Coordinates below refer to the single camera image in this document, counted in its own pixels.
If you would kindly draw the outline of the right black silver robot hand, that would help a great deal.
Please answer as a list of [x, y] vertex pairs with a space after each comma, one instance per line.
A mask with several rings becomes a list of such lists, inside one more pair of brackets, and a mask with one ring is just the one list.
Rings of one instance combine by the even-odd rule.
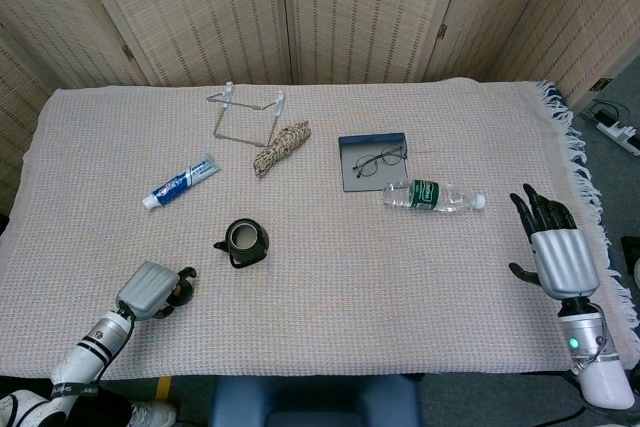
[[519, 280], [540, 287], [547, 296], [563, 301], [589, 297], [599, 288], [595, 263], [583, 232], [569, 209], [539, 194], [525, 183], [525, 198], [512, 193], [535, 269], [527, 271], [511, 262], [509, 270]]

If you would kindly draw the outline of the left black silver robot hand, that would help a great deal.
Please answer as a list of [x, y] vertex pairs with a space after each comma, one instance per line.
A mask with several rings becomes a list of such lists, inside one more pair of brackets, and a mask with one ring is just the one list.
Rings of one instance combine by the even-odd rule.
[[145, 261], [116, 295], [116, 307], [136, 321], [166, 318], [191, 301], [196, 278], [193, 267], [175, 272]]

